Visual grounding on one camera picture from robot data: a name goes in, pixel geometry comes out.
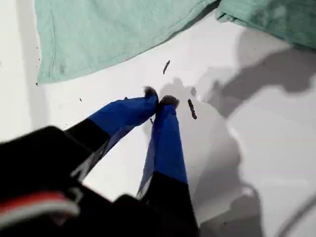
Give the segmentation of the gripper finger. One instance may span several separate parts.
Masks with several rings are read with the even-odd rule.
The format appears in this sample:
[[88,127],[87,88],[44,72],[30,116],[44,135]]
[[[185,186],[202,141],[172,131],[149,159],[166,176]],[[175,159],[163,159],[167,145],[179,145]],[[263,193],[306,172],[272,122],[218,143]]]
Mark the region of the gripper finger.
[[193,215],[176,115],[178,99],[164,96],[158,105],[137,197],[175,215]]
[[72,171],[71,177],[83,181],[118,141],[154,115],[158,102],[157,92],[146,86],[144,96],[111,102],[68,128],[66,132],[91,151],[91,155]]

